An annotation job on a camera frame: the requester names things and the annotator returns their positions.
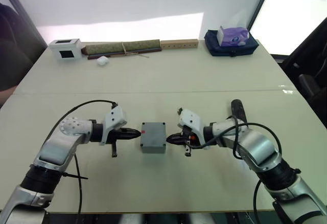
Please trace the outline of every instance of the black screen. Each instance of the black screen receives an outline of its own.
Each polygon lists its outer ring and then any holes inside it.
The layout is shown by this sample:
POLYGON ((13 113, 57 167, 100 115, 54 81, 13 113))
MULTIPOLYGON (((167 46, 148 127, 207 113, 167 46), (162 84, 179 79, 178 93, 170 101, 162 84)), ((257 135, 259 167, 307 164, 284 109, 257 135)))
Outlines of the black screen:
POLYGON ((56 43, 67 43, 67 42, 70 42, 71 40, 59 40, 59 41, 56 41, 56 43))
POLYGON ((72 51, 59 51, 61 54, 61 58, 73 58, 74 55, 72 51))

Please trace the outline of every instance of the black cable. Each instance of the black cable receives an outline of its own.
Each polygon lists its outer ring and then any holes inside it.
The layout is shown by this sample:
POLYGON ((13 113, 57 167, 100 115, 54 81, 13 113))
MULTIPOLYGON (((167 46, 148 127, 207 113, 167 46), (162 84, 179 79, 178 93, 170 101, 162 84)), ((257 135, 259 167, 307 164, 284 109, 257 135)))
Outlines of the black cable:
POLYGON ((259 216, 258 216, 258 210, 256 209, 256 196, 258 194, 260 184, 261 184, 261 180, 259 180, 258 183, 256 184, 254 194, 253 194, 253 212, 254 212, 256 224, 261 224, 261 222, 259 220, 259 216))
MULTIPOLYGON (((282 146, 281 146, 281 143, 277 137, 277 135, 270 129, 268 128, 267 126, 265 125, 262 125, 260 123, 241 123, 241 124, 238 124, 238 126, 248 126, 248 125, 254 125, 254 126, 258 126, 258 127, 261 127, 261 128, 264 128, 265 130, 267 130, 268 132, 271 133, 271 135, 274 137, 274 139, 276 140, 276 143, 277 143, 277 146, 278 146, 278 150, 280 152, 280 154, 282 153, 282 146)), ((226 130, 224 130, 222 133, 220 133, 220 135, 218 136, 215 136, 213 137, 211 140, 209 140, 208 142, 200 145, 200 146, 193 146, 193 145, 190 145, 189 143, 186 143, 186 145, 188 145, 191 149, 202 149, 206 146, 211 146, 211 145, 216 145, 216 139, 218 139, 219 137, 223 136, 224 134, 226 134, 227 132, 231 131, 232 129, 234 129, 236 126, 232 126, 226 130)))
POLYGON ((78 224, 78 222, 80 221, 80 216, 81 216, 81 209, 82 209, 82 202, 83 202, 83 192, 82 192, 82 181, 81 181, 81 178, 80 178, 81 172, 80 172, 80 167, 78 166, 78 160, 77 160, 76 153, 74 154, 74 158, 75 158, 76 171, 77 171, 77 176, 78 176, 78 186, 79 186, 79 191, 80 191, 80 201, 79 201, 78 212, 77 212, 76 220, 75 220, 75 224, 78 224))
POLYGON ((52 127, 52 129, 50 130, 48 136, 46 137, 44 143, 50 138, 50 136, 52 135, 53 131, 55 131, 56 127, 59 125, 59 123, 66 117, 68 116, 70 113, 72 113, 73 111, 75 111, 76 109, 78 109, 79 107, 83 106, 83 105, 87 105, 89 103, 94 103, 94 102, 105 102, 105 103, 111 103, 112 104, 112 109, 115 108, 118 104, 116 102, 110 101, 110 100, 89 100, 86 101, 82 104, 79 104, 75 107, 73 107, 72 109, 70 109, 69 111, 67 111, 57 122, 56 124, 52 127))
POLYGON ((237 149, 237 145, 239 142, 239 121, 237 120, 237 117, 234 115, 231 115, 230 117, 233 118, 234 122, 235 122, 235 140, 234 140, 234 145, 233 145, 233 156, 236 159, 242 160, 242 158, 240 156, 236 155, 236 149, 237 149))
MULTIPOLYGON (((115 108, 116 106, 118 106, 118 104, 116 102, 110 101, 110 100, 90 100, 90 101, 86 101, 84 103, 81 103, 75 107, 73 107, 72 109, 70 109, 69 111, 67 111, 57 122, 56 124, 52 127, 52 129, 50 130, 48 136, 46 137, 45 141, 43 142, 43 144, 50 138, 50 136, 52 135, 53 131, 55 131, 56 127, 59 125, 59 123, 66 117, 68 116, 70 113, 72 113, 73 111, 77 110, 79 107, 83 106, 83 105, 87 105, 90 103, 95 103, 95 102, 104 102, 104 103, 111 103, 111 109, 115 108)), ((74 154, 74 159, 75 159, 75 164, 76 164, 76 171, 77 171, 77 176, 78 176, 78 186, 79 186, 79 206, 78 206, 78 212, 76 215, 76 221, 75 224, 78 224, 79 219, 80 219, 80 215, 81 215, 81 209, 82 209, 82 201, 83 201, 83 192, 82 192, 82 181, 81 181, 81 172, 80 172, 80 168, 78 165, 78 160, 77 160, 77 156, 76 153, 74 154)))

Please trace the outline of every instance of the purple tissue box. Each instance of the purple tissue box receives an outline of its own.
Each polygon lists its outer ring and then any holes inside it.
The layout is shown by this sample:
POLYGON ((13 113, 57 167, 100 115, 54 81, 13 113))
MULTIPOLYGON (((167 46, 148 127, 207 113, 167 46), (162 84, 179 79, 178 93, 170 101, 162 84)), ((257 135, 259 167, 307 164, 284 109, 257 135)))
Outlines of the purple tissue box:
POLYGON ((249 31, 244 27, 226 29, 220 27, 217 39, 221 47, 244 46, 249 39, 249 31))

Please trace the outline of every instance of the black chair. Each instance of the black chair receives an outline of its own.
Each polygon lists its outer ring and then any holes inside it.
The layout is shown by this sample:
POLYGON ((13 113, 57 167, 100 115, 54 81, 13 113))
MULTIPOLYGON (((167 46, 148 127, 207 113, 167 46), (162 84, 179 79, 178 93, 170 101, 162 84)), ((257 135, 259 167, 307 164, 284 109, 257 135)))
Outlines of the black chair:
POLYGON ((281 63, 281 68, 327 128, 327 18, 281 63))
POLYGON ((306 101, 327 128, 327 87, 320 88, 313 76, 301 74, 298 77, 306 101))
POLYGON ((298 90, 301 74, 313 76, 319 87, 327 86, 327 18, 281 63, 298 90))

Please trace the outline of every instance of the white box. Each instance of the white box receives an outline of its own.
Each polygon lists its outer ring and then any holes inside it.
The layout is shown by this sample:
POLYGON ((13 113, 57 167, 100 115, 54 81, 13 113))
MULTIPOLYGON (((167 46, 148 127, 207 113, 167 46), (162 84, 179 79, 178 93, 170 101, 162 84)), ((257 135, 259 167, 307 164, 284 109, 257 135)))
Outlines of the white box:
POLYGON ((54 40, 49 44, 56 59, 75 60, 82 58, 80 39, 54 40))

